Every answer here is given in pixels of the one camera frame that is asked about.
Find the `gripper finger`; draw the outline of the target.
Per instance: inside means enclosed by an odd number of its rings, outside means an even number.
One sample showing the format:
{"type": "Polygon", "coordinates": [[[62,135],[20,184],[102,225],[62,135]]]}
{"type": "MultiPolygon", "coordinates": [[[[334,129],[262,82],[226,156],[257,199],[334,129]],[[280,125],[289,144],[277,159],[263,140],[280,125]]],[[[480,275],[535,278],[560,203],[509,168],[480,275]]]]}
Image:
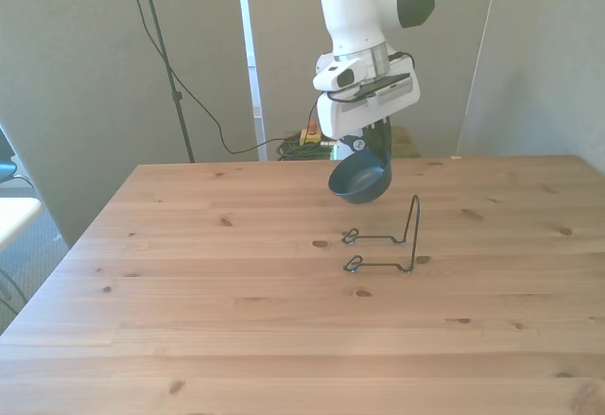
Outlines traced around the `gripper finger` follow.
{"type": "Polygon", "coordinates": [[[337,156],[349,157],[366,147],[362,136],[346,135],[337,141],[337,156]]]}
{"type": "Polygon", "coordinates": [[[389,119],[382,119],[365,127],[364,140],[372,154],[382,163],[390,161],[392,133],[389,119]]]}

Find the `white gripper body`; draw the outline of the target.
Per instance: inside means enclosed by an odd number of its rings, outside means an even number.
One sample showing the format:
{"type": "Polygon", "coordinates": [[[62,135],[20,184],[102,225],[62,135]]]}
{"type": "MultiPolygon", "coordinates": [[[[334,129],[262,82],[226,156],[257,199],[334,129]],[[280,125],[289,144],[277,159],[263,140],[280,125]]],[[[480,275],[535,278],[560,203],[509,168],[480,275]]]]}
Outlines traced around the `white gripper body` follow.
{"type": "Polygon", "coordinates": [[[329,138],[341,138],[416,104],[420,87],[414,70],[393,86],[355,104],[336,102],[321,94],[318,100],[320,128],[329,138]]]}

